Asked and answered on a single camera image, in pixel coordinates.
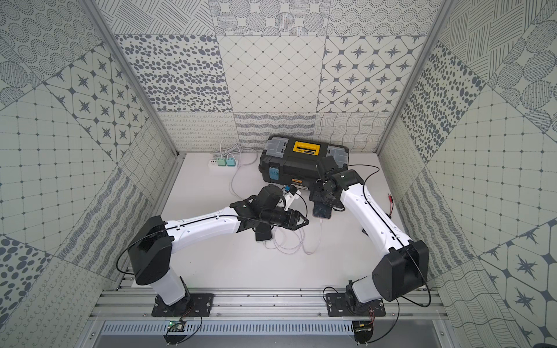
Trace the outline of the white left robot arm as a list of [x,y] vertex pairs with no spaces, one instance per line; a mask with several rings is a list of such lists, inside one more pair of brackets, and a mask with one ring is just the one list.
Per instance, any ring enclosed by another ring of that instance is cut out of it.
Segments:
[[159,215],[151,217],[120,255],[128,255],[136,283],[155,290],[157,304],[173,310],[187,306],[191,295],[171,268],[172,255],[196,243],[246,230],[262,241],[269,240],[275,228],[297,231],[309,220],[290,207],[296,196],[295,188],[267,185],[257,195],[214,213],[168,221]]

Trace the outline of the aluminium mounting rail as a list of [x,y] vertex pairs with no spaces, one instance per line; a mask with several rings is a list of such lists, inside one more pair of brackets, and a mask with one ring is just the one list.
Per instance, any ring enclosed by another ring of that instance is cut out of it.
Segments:
[[[193,293],[214,295],[210,319],[287,320],[328,318],[322,289],[212,289]],[[91,320],[149,320],[155,293],[145,287],[121,287],[103,291]],[[403,320],[447,320],[448,314],[436,291],[412,291],[397,302],[384,302],[384,320],[399,315]]]

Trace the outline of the white power strip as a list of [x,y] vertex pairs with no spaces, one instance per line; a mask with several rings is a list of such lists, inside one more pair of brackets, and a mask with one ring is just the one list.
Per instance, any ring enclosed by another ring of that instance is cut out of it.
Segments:
[[232,168],[236,168],[236,167],[237,167],[237,165],[236,165],[235,167],[229,167],[228,165],[226,165],[226,167],[219,167],[219,166],[217,165],[217,159],[218,159],[218,158],[216,158],[216,159],[211,159],[211,160],[210,160],[210,162],[208,163],[208,165],[209,165],[210,168],[216,168],[216,169],[222,169],[222,170],[224,170],[224,169],[232,169]]

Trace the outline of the black yellow toolbox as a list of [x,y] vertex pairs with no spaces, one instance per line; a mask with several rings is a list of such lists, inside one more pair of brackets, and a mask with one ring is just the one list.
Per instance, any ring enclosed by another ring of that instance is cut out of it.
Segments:
[[274,135],[263,148],[258,169],[267,183],[310,189],[319,179],[318,161],[325,157],[346,168],[350,151],[346,146]]

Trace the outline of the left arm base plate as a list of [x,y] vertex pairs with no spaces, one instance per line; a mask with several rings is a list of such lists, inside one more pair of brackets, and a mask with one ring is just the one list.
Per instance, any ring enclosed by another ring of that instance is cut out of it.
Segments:
[[207,318],[213,307],[214,294],[197,293],[187,294],[182,300],[173,305],[167,305],[160,295],[155,297],[155,306],[152,309],[152,317],[195,317]]

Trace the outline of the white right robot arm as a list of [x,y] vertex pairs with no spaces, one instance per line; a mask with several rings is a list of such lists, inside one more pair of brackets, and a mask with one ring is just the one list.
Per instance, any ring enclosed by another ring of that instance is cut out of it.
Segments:
[[391,302],[427,285],[429,248],[399,229],[372,197],[354,170],[340,168],[333,157],[316,163],[325,203],[352,213],[375,247],[377,265],[371,275],[349,283],[358,302]]

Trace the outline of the phone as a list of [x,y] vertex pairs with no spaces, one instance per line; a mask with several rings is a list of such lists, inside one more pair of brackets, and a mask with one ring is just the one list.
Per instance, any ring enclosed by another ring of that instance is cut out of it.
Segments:
[[323,202],[313,203],[313,217],[329,220],[332,217],[332,208]]
[[258,226],[254,228],[255,240],[257,242],[267,242],[273,239],[271,226]]

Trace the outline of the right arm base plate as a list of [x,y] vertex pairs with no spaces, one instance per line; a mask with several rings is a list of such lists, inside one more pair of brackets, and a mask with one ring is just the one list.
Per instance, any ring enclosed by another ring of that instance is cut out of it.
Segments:
[[326,293],[324,296],[329,317],[384,317],[386,311],[381,300],[359,302],[349,293]]

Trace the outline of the small black connector board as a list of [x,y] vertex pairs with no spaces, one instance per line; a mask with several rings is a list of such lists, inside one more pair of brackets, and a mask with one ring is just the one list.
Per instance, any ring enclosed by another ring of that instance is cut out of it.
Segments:
[[388,210],[388,212],[387,212],[387,216],[388,216],[389,218],[392,218],[392,217],[393,217],[394,207],[395,207],[394,200],[393,200],[393,196],[392,196],[391,194],[387,194],[387,198],[388,198],[388,200],[389,200],[389,210]]

